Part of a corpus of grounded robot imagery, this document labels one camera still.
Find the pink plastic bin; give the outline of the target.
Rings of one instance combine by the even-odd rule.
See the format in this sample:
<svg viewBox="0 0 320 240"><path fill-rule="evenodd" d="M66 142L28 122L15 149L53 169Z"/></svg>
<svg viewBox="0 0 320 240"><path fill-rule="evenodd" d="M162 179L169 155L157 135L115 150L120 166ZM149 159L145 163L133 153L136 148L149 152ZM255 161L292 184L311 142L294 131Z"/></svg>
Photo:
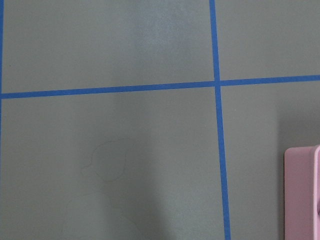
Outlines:
<svg viewBox="0 0 320 240"><path fill-rule="evenodd" d="M320 238L320 146L284 153L284 238Z"/></svg>

